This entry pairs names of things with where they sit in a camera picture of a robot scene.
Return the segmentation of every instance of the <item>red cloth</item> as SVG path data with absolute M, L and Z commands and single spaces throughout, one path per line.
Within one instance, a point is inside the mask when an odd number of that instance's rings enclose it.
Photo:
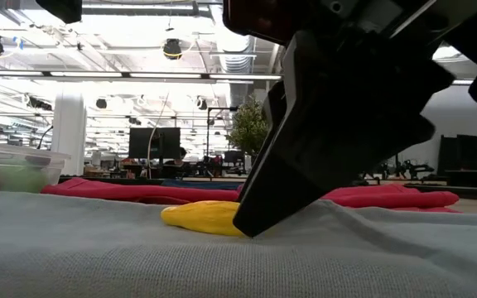
M 154 185 L 114 185 L 73 178 L 59 185 L 48 185 L 42 194 L 112 199 L 145 204 L 187 204 L 201 200 L 235 201 L 235 190 L 198 190 Z M 422 212 L 457 212 L 444 208 L 458 201 L 448 191 L 421 193 L 400 185 L 347 187 L 333 190 L 322 199 L 350 208 L 382 207 Z

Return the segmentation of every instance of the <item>gray fabric surface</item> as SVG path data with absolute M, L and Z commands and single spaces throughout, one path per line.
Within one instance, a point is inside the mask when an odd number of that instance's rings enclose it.
M 255 239 L 0 192 L 0 297 L 477 297 L 477 215 L 316 202 Z

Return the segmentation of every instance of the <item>green plant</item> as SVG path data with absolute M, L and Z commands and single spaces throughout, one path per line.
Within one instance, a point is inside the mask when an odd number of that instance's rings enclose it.
M 233 130 L 229 142 L 251 156 L 263 146 L 268 127 L 263 117 L 263 106 L 255 98 L 246 99 L 233 117 Z

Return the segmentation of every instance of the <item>clear plastic bin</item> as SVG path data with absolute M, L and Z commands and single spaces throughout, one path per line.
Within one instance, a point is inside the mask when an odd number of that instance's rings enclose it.
M 39 193 L 56 185 L 67 154 L 0 144 L 0 190 Z

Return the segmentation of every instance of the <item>white column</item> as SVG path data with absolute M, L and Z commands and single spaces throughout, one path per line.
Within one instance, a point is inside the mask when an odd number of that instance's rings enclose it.
M 56 95 L 51 146 L 53 152 L 71 155 L 71 160 L 65 162 L 62 175 L 84 173 L 86 118 L 84 96 L 78 86 L 63 84 Z

